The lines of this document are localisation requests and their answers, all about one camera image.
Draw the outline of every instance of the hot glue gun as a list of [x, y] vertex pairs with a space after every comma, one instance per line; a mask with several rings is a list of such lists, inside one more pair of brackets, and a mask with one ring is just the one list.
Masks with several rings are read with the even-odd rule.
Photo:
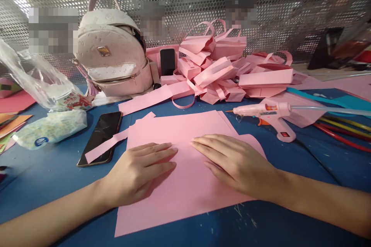
[[291, 105], [287, 102], [279, 102], [275, 106], [267, 104], [251, 104], [239, 106], [226, 112], [233, 112], [242, 117], [250, 116], [260, 119], [259, 125], [270, 124], [277, 131], [277, 138], [282, 142], [290, 143], [296, 138], [295, 132], [288, 126], [282, 117], [290, 116]]

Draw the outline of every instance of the human hand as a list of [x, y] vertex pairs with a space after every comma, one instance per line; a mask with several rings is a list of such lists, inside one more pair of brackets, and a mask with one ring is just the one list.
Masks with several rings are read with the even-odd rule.
[[127, 150], [112, 170], [100, 180], [99, 192], [107, 209], [135, 203], [147, 192], [151, 182], [175, 168], [175, 162], [157, 164], [177, 153], [171, 143], [149, 143]]
[[219, 180], [250, 197], [274, 202], [280, 194], [280, 188], [286, 186], [282, 171], [245, 142], [225, 135], [211, 134], [194, 138], [191, 144], [222, 168], [205, 162], [205, 166]]

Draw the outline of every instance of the forearm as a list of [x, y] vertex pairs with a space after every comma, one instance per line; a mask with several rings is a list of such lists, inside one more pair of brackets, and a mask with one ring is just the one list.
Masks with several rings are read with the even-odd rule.
[[371, 239], [371, 194], [281, 173], [287, 183], [275, 203]]
[[84, 222], [104, 213], [96, 181], [76, 192], [0, 225], [4, 246], [49, 246]]

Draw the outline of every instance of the phone screen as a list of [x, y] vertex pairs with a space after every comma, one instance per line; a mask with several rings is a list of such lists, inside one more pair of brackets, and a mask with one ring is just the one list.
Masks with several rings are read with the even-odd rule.
[[161, 75], [173, 75], [175, 71], [175, 50], [163, 49], [160, 50], [161, 58]]
[[112, 138], [114, 134], [119, 131], [122, 119], [121, 112], [102, 114], [95, 126], [92, 135], [84, 151], [82, 152], [81, 158], [77, 163], [78, 167], [87, 167], [96, 164], [108, 163], [112, 159], [114, 147], [107, 150], [104, 154], [93, 160], [90, 164], [86, 161], [85, 154], [92, 149], [98, 147], [100, 144]]

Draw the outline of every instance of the blue work surface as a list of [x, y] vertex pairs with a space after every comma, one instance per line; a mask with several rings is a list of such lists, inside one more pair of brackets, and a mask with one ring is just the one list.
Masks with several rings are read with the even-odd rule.
[[[338, 90], [311, 90], [333, 98], [344, 95]], [[176, 102], [185, 105], [192, 97]], [[171, 101], [127, 115], [121, 131], [150, 111], [156, 116], [200, 113], [209, 110], [230, 110], [233, 107], [258, 103], [244, 99], [241, 103], [209, 105], [200, 100], [186, 110]], [[51, 202], [104, 177], [126, 149], [126, 140], [116, 146], [108, 164], [78, 168], [76, 164], [103, 113], [118, 111], [117, 103], [95, 107], [88, 114], [88, 127], [56, 144], [37, 151], [19, 145], [0, 155], [8, 177], [0, 184], [0, 223]], [[23, 114], [34, 115], [28, 122], [46, 116], [46, 110], [34, 105]], [[228, 119], [239, 134], [252, 134], [261, 143], [267, 159], [277, 168], [320, 181], [335, 183], [332, 177], [302, 147], [283, 143], [272, 127], [258, 127], [257, 118], [244, 118], [240, 123], [234, 115]], [[351, 120], [371, 126], [371, 119], [357, 116]], [[310, 126], [304, 129], [289, 125], [344, 186], [371, 192], [371, 154], [348, 147]], [[368, 143], [355, 141], [364, 146]], [[367, 241], [333, 225], [292, 212], [264, 201], [250, 201], [166, 225], [114, 238], [117, 209], [83, 225], [57, 242], [56, 246], [360, 246]]]

